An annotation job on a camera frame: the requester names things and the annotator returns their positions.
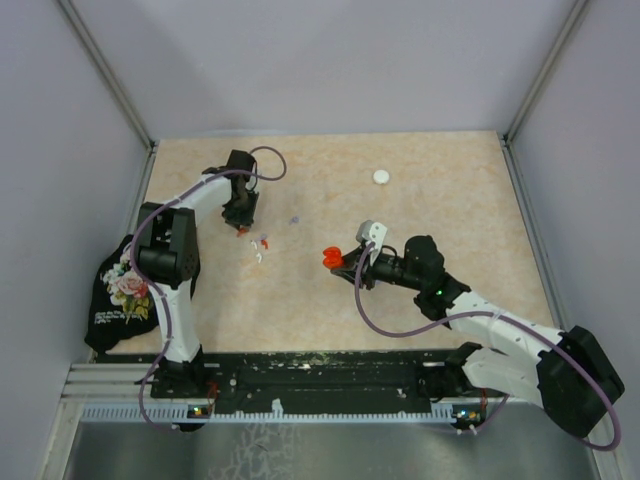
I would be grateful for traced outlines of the orange earbud charging case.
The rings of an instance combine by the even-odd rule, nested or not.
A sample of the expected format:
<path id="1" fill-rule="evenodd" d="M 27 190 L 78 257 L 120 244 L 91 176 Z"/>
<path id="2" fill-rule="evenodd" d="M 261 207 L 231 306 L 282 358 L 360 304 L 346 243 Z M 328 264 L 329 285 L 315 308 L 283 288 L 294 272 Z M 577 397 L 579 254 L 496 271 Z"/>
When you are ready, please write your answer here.
<path id="1" fill-rule="evenodd" d="M 341 250 L 336 246 L 330 246 L 323 251 L 323 265 L 330 269 L 338 269 L 344 266 L 344 259 Z"/>

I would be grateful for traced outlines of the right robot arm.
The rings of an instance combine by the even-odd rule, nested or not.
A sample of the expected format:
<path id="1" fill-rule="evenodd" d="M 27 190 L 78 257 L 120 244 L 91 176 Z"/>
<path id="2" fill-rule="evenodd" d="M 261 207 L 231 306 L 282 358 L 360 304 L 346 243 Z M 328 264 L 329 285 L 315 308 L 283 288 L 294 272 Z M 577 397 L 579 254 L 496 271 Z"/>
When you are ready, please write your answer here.
<path id="1" fill-rule="evenodd" d="M 450 359 L 446 380 L 454 393 L 466 396 L 478 388 L 520 398 L 579 439 L 608 417 L 614 429 L 611 443 L 619 443 L 613 405 L 625 387 L 589 330 L 546 327 L 492 304 L 446 271 L 430 236 L 407 240 L 402 255 L 367 240 L 347 254 L 328 247 L 323 264 L 356 290 L 387 283 L 416 291 L 414 303 L 429 321 L 423 332 L 443 326 L 472 336 Z"/>

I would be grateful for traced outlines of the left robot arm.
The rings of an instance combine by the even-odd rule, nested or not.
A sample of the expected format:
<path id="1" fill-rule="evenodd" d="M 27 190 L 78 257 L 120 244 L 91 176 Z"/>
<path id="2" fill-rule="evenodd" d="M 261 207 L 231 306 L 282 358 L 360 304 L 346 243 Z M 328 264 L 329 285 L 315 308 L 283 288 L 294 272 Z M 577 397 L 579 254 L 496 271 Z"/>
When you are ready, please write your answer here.
<path id="1" fill-rule="evenodd" d="M 148 283 L 164 337 L 159 372 L 173 374 L 184 395 L 201 394 L 208 373 L 199 359 L 191 298 L 200 273 L 199 223 L 216 209 L 237 231 L 253 225 L 259 199 L 257 161 L 250 152 L 233 150 L 222 167 L 205 170 L 198 181 L 174 199 L 144 203 L 131 243 L 133 270 Z"/>

